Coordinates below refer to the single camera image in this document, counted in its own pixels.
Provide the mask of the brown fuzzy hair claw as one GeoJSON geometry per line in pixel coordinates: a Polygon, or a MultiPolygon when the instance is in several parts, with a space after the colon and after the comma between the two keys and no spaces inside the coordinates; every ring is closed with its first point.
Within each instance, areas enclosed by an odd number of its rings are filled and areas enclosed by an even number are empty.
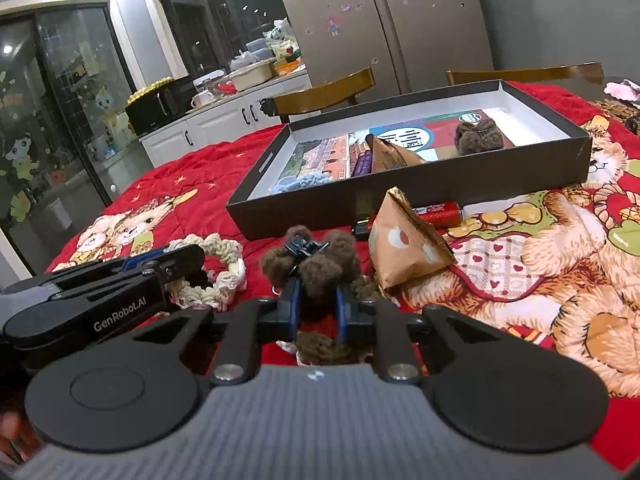
{"type": "Polygon", "coordinates": [[[319,300],[338,285],[357,281],[361,260],[352,234],[332,230],[316,240],[306,226],[292,226],[282,246],[262,255],[260,270],[272,287],[281,290],[291,278],[298,278],[307,296],[319,300]]]}
{"type": "Polygon", "coordinates": [[[469,155],[502,150],[504,141],[495,121],[485,118],[477,124],[459,122],[454,133],[454,146],[459,155],[469,155]]]}

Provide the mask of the brown snack packet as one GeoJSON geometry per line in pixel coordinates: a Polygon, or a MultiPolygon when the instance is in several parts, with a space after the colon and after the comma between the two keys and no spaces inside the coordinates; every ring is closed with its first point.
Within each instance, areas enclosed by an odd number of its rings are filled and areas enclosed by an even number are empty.
{"type": "Polygon", "coordinates": [[[366,142],[372,152],[372,174],[392,169],[399,169],[424,164],[425,160],[416,153],[368,134],[366,142]]]}
{"type": "Polygon", "coordinates": [[[457,262],[444,238],[413,211],[399,188],[386,191],[371,222],[369,255],[383,290],[430,276],[457,262]]]}

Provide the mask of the light blue crochet scrunchie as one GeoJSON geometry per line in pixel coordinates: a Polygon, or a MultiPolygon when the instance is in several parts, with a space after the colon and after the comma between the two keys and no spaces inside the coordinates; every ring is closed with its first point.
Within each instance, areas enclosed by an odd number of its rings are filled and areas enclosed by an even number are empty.
{"type": "Polygon", "coordinates": [[[332,182],[333,179],[329,174],[304,174],[298,177],[282,177],[270,188],[270,194],[288,193],[332,182]]]}

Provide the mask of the beige crochet scrunchie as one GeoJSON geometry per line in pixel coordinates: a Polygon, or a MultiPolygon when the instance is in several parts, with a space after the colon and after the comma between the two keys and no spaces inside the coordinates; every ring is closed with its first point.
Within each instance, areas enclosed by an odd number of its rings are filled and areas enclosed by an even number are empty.
{"type": "Polygon", "coordinates": [[[171,240],[164,252],[182,249],[191,245],[198,246],[204,259],[214,258],[218,269],[202,266],[190,276],[175,278],[165,285],[171,300],[183,309],[206,304],[215,311],[224,312],[231,306],[237,292],[246,289],[246,266],[243,260],[243,247],[236,240],[226,240],[219,233],[210,233],[206,237],[188,234],[183,238],[171,240]]]}

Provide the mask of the purple tube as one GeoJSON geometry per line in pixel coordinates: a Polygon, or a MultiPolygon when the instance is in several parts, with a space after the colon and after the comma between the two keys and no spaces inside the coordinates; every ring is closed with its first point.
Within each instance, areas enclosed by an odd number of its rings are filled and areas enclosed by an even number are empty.
{"type": "Polygon", "coordinates": [[[373,155],[370,150],[364,151],[358,155],[355,166],[350,173],[351,177],[366,176],[372,172],[373,155]]]}

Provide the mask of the red lighter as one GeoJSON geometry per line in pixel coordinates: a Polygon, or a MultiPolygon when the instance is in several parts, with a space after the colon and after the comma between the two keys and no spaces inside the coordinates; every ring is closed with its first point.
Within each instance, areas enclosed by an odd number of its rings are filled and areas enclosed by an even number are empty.
{"type": "MultiPolygon", "coordinates": [[[[456,203],[443,203],[413,208],[418,217],[430,222],[436,229],[450,229],[460,226],[463,220],[462,209],[456,203]]],[[[375,216],[357,221],[352,226],[352,235],[356,240],[366,240],[373,226],[375,216]]]]}

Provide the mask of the white kitchen cabinet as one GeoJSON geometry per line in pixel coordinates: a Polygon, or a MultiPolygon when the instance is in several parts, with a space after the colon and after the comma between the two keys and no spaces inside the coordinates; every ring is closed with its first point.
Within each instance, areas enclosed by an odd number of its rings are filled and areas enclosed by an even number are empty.
{"type": "Polygon", "coordinates": [[[270,117],[260,109],[260,101],[311,87],[304,68],[277,77],[257,87],[239,92],[186,113],[167,126],[140,138],[154,167],[171,162],[209,144],[232,142],[257,130],[280,125],[279,116],[270,117]]]}

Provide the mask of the left wooden chair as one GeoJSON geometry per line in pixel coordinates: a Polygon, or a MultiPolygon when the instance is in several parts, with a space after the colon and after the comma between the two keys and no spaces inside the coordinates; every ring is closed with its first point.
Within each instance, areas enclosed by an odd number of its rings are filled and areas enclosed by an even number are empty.
{"type": "Polygon", "coordinates": [[[371,67],[318,87],[300,90],[260,101],[260,110],[269,117],[279,117],[287,124],[293,115],[322,112],[338,104],[357,105],[357,96],[375,86],[371,67]]]}

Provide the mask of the wooden chair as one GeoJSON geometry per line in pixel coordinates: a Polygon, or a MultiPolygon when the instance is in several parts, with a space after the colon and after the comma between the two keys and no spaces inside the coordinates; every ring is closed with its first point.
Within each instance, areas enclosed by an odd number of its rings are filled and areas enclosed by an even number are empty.
{"type": "Polygon", "coordinates": [[[338,104],[357,105],[357,96],[375,86],[371,67],[318,87],[300,90],[260,101],[260,110],[269,117],[279,117],[287,124],[293,115],[322,112],[338,104]]]}
{"type": "Polygon", "coordinates": [[[603,84],[604,70],[600,63],[582,63],[541,68],[520,68],[519,70],[448,70],[450,84],[472,84],[488,80],[505,80],[530,84],[531,82],[554,81],[564,79],[583,79],[592,84],[603,84]]]}

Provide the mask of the white mug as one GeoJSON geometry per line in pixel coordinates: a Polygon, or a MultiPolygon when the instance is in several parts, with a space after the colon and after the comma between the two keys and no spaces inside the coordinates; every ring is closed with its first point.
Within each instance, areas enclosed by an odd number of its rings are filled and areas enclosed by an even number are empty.
{"type": "Polygon", "coordinates": [[[216,101],[216,96],[209,90],[198,92],[191,100],[191,107],[198,108],[216,101]]]}

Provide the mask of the beige plastic basin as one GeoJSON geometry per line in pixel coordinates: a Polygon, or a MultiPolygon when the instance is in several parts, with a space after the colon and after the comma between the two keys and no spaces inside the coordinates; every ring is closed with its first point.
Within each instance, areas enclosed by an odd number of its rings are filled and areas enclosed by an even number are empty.
{"type": "Polygon", "coordinates": [[[265,60],[235,70],[229,75],[237,92],[254,88],[273,78],[272,61],[265,60]]]}

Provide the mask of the black microwave oven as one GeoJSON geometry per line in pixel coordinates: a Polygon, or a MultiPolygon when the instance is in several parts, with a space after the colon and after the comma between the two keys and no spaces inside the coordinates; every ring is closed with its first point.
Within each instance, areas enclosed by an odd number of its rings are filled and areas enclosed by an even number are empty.
{"type": "Polygon", "coordinates": [[[157,81],[127,104],[125,110],[132,130],[143,136],[169,125],[190,110],[195,95],[196,88],[189,76],[157,81]]]}

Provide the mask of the red teddy bear blanket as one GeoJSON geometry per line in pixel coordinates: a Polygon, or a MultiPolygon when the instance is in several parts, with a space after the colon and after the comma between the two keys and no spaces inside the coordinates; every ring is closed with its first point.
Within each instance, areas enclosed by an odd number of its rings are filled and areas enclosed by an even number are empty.
{"type": "MultiPolygon", "coordinates": [[[[407,311],[442,304],[590,366],[611,396],[592,445],[624,469],[639,458],[639,140],[574,92],[551,84],[525,91],[592,134],[587,181],[468,214],[445,233],[456,264],[402,286],[396,301],[407,311]]],[[[277,134],[265,128],[151,170],[52,268],[189,234],[238,238],[228,199],[277,134]]]]}

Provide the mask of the silver double door refrigerator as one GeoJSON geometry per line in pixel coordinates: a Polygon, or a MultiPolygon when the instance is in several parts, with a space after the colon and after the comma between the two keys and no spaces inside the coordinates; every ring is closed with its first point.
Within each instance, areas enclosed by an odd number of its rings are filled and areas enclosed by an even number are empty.
{"type": "Polygon", "coordinates": [[[313,86],[370,68],[373,101],[492,70],[480,0],[282,0],[313,86]]]}

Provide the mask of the right wooden chair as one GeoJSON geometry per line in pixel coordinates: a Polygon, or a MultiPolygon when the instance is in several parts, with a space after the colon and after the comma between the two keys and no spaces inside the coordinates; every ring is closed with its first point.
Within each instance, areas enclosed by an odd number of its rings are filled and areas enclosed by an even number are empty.
{"type": "Polygon", "coordinates": [[[488,80],[505,80],[530,84],[531,82],[554,81],[564,79],[583,79],[592,84],[603,84],[604,70],[600,63],[582,63],[541,68],[520,68],[519,70],[448,70],[450,84],[472,84],[488,80]]]}

